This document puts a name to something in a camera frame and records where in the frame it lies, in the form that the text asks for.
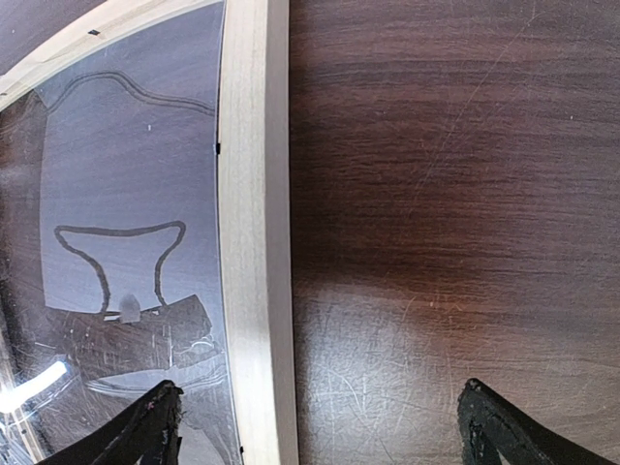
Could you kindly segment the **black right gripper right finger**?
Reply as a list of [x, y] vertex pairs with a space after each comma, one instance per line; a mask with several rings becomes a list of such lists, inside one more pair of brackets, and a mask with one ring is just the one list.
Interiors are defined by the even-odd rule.
[[608, 464], [610, 461], [542, 426], [476, 378], [458, 398], [464, 464]]

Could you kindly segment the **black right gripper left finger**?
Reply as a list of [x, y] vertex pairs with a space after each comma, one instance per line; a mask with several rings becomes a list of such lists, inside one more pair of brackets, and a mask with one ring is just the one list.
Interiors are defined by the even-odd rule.
[[164, 380], [94, 433], [43, 460], [45, 464], [176, 464], [181, 395]]

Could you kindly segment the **light wooden picture frame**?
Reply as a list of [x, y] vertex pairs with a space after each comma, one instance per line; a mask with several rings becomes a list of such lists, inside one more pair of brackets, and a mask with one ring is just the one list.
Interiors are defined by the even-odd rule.
[[[205, 2], [3, 2], [1, 110], [88, 54]], [[217, 201], [237, 464], [295, 464], [290, 5], [221, 2]]]

